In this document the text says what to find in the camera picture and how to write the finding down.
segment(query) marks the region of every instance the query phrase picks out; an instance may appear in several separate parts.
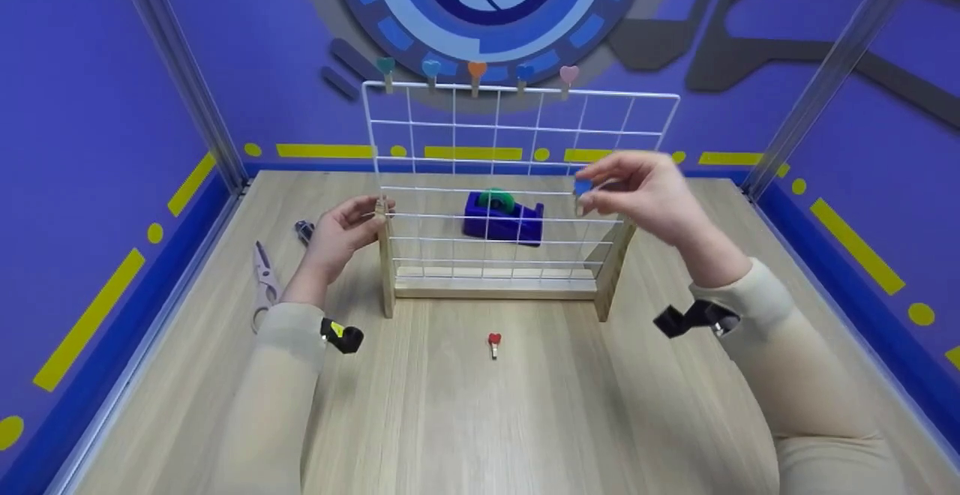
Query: beige sleeve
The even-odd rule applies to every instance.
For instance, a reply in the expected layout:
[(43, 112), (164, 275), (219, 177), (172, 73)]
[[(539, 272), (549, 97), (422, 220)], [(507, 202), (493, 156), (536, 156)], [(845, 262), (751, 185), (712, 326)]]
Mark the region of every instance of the beige sleeve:
[(720, 344), (770, 426), (781, 494), (902, 494), (897, 463), (839, 359), (783, 283), (752, 260), (750, 272), (730, 286), (690, 291), (741, 317)]
[(214, 495), (299, 495), (303, 437), (323, 367), (323, 312), (276, 304), (263, 317), (229, 412)]

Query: heart clothespin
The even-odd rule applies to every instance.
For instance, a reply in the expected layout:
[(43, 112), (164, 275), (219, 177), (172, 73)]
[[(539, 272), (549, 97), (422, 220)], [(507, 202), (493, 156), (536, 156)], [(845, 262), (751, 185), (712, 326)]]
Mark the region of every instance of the heart clothespin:
[(424, 60), (421, 64), (423, 74), (426, 75), (426, 84), (430, 87), (430, 92), (437, 89), (437, 75), (440, 74), (440, 62), (436, 60)]
[(487, 72), (487, 62), (471, 61), (466, 65), (466, 70), (470, 72), (470, 85), (473, 87), (471, 95), (476, 98), (480, 95), (480, 77)]
[(580, 76), (580, 68), (576, 65), (565, 65), (559, 69), (559, 78), (563, 81), (563, 89), (559, 93), (559, 98), (566, 99), (566, 96), (570, 92), (570, 87), (573, 86), (573, 81), (577, 80), (577, 77)]
[(387, 93), (394, 93), (394, 68), (397, 67), (397, 61), (388, 56), (382, 56), (376, 59), (376, 68), (383, 74), (383, 88)]
[(530, 64), (517, 66), (517, 95), (524, 95), (527, 83), (534, 77), (534, 67)]

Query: red heart clothespin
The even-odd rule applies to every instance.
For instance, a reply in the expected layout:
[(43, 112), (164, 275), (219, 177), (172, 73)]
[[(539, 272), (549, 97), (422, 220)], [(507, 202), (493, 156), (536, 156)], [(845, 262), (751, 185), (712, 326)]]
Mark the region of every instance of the red heart clothespin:
[(488, 335), (487, 344), (490, 344), (490, 357), (497, 359), (497, 345), (500, 345), (500, 334)]

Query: person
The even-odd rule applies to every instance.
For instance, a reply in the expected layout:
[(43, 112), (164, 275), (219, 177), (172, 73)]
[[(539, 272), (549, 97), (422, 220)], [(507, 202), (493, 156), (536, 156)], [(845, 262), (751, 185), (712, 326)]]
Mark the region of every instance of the person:
[[(740, 315), (720, 344), (770, 426), (781, 494), (903, 492), (899, 468), (838, 359), (770, 269), (710, 222), (667, 154), (609, 154), (577, 177), (596, 187), (611, 180), (620, 185), (584, 193), (584, 214), (627, 215), (679, 251), (694, 298)], [(357, 197), (319, 219), (297, 273), (264, 317), (227, 414), (213, 478), (216, 495), (301, 493), (301, 451), (317, 372), (269, 335), (271, 329), (316, 334), (327, 287), (384, 224), (382, 215), (370, 216), (375, 204), (376, 197)], [(323, 342), (314, 342), (322, 355)]]

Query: wooden stand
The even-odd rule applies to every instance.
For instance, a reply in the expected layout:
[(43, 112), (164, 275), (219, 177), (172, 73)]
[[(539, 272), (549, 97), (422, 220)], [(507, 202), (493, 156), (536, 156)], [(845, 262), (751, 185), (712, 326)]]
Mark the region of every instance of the wooden stand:
[[(377, 212), (383, 212), (380, 205)], [(637, 229), (618, 222), (603, 242), (586, 257), (581, 269), (421, 267), (393, 266), (390, 221), (379, 238), (383, 273), (383, 304), (387, 318), (394, 316), (397, 298), (457, 298), (465, 300), (587, 300), (597, 318), (607, 321), (617, 293), (617, 282), (627, 248)]]
[(377, 201), (375, 212), (378, 216), (382, 215), (386, 219), (386, 223), (380, 230), (380, 234), (377, 235), (376, 241), (380, 246), (380, 274), (383, 277), (383, 314), (388, 320), (391, 320), (394, 318), (394, 304), (397, 303), (397, 296), (394, 293), (397, 289), (394, 276), (394, 256), (393, 249), (390, 246), (393, 226), (383, 200)]
[(607, 322), (610, 317), (610, 308), (614, 304), (614, 294), (617, 293), (617, 283), (620, 282), (620, 273), (623, 271), (623, 262), (627, 258), (627, 248), (630, 247), (630, 241), (634, 238), (634, 232), (637, 232), (637, 225), (628, 221), (624, 217), (622, 223), (617, 223), (610, 232), (604, 235), (604, 242), (613, 242), (609, 245), (610, 249), (600, 249), (597, 246), (593, 252), (586, 257), (587, 262), (600, 263), (603, 265), (595, 266), (596, 270), (596, 295), (593, 297), (593, 306), (597, 310), (597, 318), (600, 322)]

